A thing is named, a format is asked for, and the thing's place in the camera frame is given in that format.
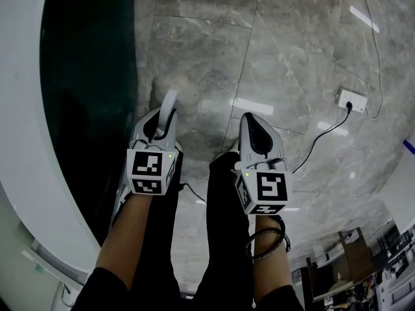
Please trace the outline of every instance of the power outlet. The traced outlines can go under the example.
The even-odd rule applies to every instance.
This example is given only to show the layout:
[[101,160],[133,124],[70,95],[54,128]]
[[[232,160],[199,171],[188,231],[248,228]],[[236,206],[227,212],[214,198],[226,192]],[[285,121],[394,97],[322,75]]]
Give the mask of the power outlet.
[[341,87],[336,94],[336,101],[339,107],[347,108],[346,104],[351,102],[353,105],[353,111],[359,113],[364,112],[368,99],[359,93],[353,92],[345,87]]

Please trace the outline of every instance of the black pants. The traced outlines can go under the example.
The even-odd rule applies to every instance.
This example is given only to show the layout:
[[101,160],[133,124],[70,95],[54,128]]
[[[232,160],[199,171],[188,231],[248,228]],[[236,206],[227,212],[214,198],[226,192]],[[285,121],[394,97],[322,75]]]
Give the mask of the black pants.
[[236,152],[222,155],[209,166],[206,210],[209,265],[193,300],[180,299],[170,252],[182,159],[180,154],[166,195],[155,196],[151,203],[143,249],[129,294],[131,304],[150,310],[172,306],[192,310],[218,306],[249,310],[253,292],[252,262],[245,255],[249,222],[230,172],[239,160]]

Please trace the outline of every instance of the black bracelet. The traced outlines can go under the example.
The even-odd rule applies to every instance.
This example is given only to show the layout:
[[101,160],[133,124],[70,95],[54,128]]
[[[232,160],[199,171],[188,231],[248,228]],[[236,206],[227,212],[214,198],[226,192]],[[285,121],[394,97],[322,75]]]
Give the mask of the black bracelet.
[[[250,260],[259,260],[259,259],[265,258],[266,256],[269,256],[271,253],[273,253],[279,247],[279,245],[283,242],[283,240],[285,240],[285,243],[286,243],[285,251],[289,252],[290,249],[291,249],[290,240],[289,240],[288,236],[285,234],[284,221],[282,220],[282,218],[279,215],[270,216],[270,217],[274,221],[277,221],[277,223],[279,224],[281,229],[280,228],[264,228],[264,229],[261,229],[260,231],[257,231],[255,234],[251,235],[250,238],[249,238],[248,243],[246,244],[246,248],[245,248],[246,256]],[[251,255],[252,241],[255,240],[257,236],[262,235],[262,234],[268,234],[268,233],[277,233],[279,235],[277,240],[275,241],[275,243],[270,248],[265,250],[264,252],[261,252],[258,255],[252,256]]]

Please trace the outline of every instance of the black sleeve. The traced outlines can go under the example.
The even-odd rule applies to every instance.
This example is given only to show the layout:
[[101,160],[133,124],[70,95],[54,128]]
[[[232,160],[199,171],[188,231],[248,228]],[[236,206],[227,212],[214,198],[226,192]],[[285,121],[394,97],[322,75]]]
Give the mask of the black sleeve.
[[257,303],[256,310],[303,311],[303,307],[296,297],[294,288],[292,286],[284,286],[264,296]]
[[128,295],[125,283],[104,268],[95,268],[81,290],[72,311],[122,310]]

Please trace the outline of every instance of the power cable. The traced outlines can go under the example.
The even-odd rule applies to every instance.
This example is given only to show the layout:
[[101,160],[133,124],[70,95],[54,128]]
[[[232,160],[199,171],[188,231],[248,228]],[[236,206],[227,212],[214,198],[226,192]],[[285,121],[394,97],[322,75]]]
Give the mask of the power cable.
[[302,162],[302,164],[301,164],[300,166],[298,166],[296,169],[294,169],[294,171],[292,172],[293,174],[294,174],[297,170],[299,170],[299,169],[301,168],[301,166],[302,166],[302,165],[304,165],[304,164],[305,164],[305,162],[306,162],[306,161],[307,161],[307,159],[309,158],[309,156],[310,156],[311,152],[313,151],[314,145],[316,144],[317,140],[318,140],[321,136],[324,136],[325,134],[327,134],[327,133],[329,133],[329,132],[332,132],[334,129],[338,128],[338,127],[339,127],[339,126],[341,126],[343,123],[345,123],[345,121],[348,119],[348,117],[349,117],[349,115],[350,115],[350,112],[351,112],[351,109],[353,108],[353,106],[352,106],[351,102],[348,102],[348,103],[346,104],[346,107],[348,108],[348,114],[347,114],[346,118],[345,118],[345,119],[344,119],[341,123],[339,123],[338,125],[336,125],[336,126],[334,126],[334,127],[331,127],[330,129],[328,129],[328,130],[327,130],[327,131],[325,131],[324,133],[321,133],[319,136],[317,136],[317,138],[316,138],[316,139],[314,140],[314,142],[313,142],[313,145],[311,146],[311,149],[310,149],[310,151],[309,151],[308,156],[305,158],[305,160]]
[[375,35],[375,29],[374,29],[374,21],[373,21],[373,18],[372,18],[372,11],[370,10],[369,1],[368,0],[364,0],[364,1],[366,3],[366,7],[368,8],[368,11],[369,11],[370,23],[372,24],[372,36],[373,36],[373,41],[375,42],[375,48],[376,48],[376,54],[377,54],[377,61],[379,62],[379,86],[381,88],[381,94],[382,94],[382,97],[381,97],[381,106],[379,107],[379,110],[377,111],[377,114],[376,114],[375,117],[371,117],[370,116],[369,109],[366,106],[366,112],[368,114],[369,119],[371,119],[371,120],[374,121],[381,114],[382,107],[383,107],[383,97],[384,97],[384,94],[383,94],[383,85],[382,85],[382,65],[381,65],[381,56],[379,54],[379,49],[377,48],[377,41],[376,41],[376,35]]
[[66,291],[69,295],[71,294],[71,291],[69,290],[69,288],[66,286],[66,284],[65,284],[63,281],[61,281],[61,283],[62,283],[63,287],[62,287],[62,294],[61,294],[61,296],[60,296],[60,301],[61,301],[61,302],[62,302],[62,304],[63,304],[63,305],[65,305],[67,308],[72,308],[72,306],[74,306],[74,305],[75,305],[75,302],[74,302],[74,303],[72,303],[72,304],[67,304],[67,303],[64,301],[65,291]]
[[185,185],[187,185],[188,187],[189,187],[189,189],[190,189],[190,191],[191,192],[193,192],[193,194],[195,194],[195,196],[197,197],[197,198],[199,198],[202,202],[204,202],[205,204],[207,204],[207,202],[206,202],[206,200],[204,200],[202,197],[200,197],[193,189],[192,189],[192,187],[188,184],[188,183],[181,183],[180,184],[180,186],[181,186],[181,189],[180,190],[182,190],[183,189],[183,187],[185,186]]

